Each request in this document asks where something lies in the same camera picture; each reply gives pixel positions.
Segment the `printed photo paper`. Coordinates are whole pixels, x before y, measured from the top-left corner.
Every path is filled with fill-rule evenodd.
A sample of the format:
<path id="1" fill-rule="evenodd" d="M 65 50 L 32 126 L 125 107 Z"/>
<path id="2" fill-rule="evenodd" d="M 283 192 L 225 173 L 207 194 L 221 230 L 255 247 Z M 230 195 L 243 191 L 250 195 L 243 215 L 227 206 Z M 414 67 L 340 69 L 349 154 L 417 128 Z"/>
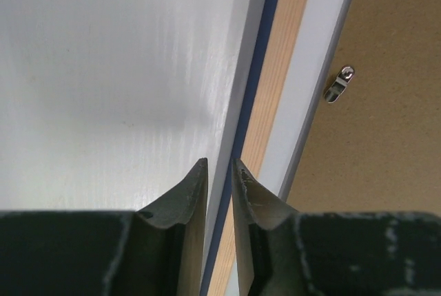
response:
<path id="1" fill-rule="evenodd" d="M 351 0 L 306 0 L 258 181 L 286 200 Z"/>

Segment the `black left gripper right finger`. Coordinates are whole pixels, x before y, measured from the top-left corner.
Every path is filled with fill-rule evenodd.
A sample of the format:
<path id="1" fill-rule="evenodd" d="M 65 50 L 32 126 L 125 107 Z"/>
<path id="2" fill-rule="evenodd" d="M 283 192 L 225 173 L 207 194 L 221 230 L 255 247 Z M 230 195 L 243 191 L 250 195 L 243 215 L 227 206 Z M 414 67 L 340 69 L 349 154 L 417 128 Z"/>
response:
<path id="1" fill-rule="evenodd" d="M 439 295 L 440 218 L 305 213 L 232 164 L 241 295 Z"/>

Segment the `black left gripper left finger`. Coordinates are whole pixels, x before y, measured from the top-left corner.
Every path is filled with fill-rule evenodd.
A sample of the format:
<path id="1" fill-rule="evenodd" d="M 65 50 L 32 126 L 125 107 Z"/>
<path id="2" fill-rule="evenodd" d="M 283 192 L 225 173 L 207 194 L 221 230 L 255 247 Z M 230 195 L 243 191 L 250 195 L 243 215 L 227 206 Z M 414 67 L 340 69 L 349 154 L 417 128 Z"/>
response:
<path id="1" fill-rule="evenodd" d="M 208 163 L 137 211 L 2 211 L 2 295 L 197 295 Z"/>

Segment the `brown cardboard backing board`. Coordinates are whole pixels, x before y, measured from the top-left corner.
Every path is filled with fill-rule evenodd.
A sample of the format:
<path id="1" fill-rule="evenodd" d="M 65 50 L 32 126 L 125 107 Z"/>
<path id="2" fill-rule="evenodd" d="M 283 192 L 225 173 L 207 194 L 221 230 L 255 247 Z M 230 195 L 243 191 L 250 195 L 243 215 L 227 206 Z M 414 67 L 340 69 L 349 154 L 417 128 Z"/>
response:
<path id="1" fill-rule="evenodd" d="M 440 212 L 440 0 L 352 0 L 288 203 L 300 211 Z"/>

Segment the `wooden picture frame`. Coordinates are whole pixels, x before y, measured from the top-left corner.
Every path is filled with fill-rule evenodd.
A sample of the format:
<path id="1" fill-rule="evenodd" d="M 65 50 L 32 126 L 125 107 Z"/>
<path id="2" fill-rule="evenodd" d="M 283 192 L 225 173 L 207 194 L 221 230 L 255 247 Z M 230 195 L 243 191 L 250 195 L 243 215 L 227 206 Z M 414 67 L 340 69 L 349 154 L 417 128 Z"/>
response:
<path id="1" fill-rule="evenodd" d="M 257 176 L 263 164 L 307 0 L 265 0 L 230 160 Z M 236 256 L 228 167 L 201 283 L 201 295 L 223 295 Z"/>

